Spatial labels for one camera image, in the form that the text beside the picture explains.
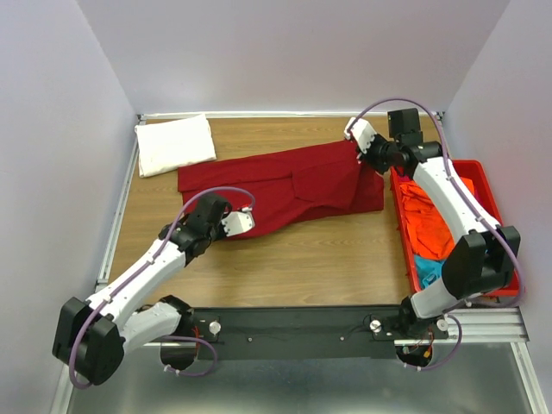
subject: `teal fabric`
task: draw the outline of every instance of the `teal fabric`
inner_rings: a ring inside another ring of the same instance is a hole
[[[442,264],[445,260],[430,260],[414,254],[414,261],[416,262],[417,278],[422,289],[441,278]]]

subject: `white cloth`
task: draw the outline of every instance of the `white cloth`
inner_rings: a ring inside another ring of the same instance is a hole
[[[179,166],[216,160],[205,115],[178,121],[136,125],[140,177],[166,173]]]

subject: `folded red shirt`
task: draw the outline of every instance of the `folded red shirt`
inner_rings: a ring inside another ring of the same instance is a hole
[[[266,235],[287,224],[326,216],[383,209],[383,179],[356,161],[351,142],[338,141],[179,168],[183,200],[198,192],[233,185],[256,198],[255,227],[233,238]],[[222,191],[234,209],[249,203],[237,192]]]

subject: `orange cloth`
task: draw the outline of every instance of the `orange cloth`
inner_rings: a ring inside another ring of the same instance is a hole
[[[471,179],[462,179],[475,194]],[[428,195],[414,181],[399,185],[406,215],[406,231],[412,252],[425,259],[444,260],[455,246],[449,227],[444,222]]]

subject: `wooden table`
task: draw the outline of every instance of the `wooden table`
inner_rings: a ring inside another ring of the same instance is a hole
[[[370,122],[386,135],[384,116]],[[219,160],[340,140],[346,123],[333,117],[210,119]],[[429,118],[422,118],[422,128],[426,140],[436,139]],[[192,306],[398,303],[409,294],[409,284],[388,174],[385,181],[383,211],[215,243],[149,302],[172,294]],[[140,179],[136,166],[110,281],[141,257],[181,205],[176,172]]]

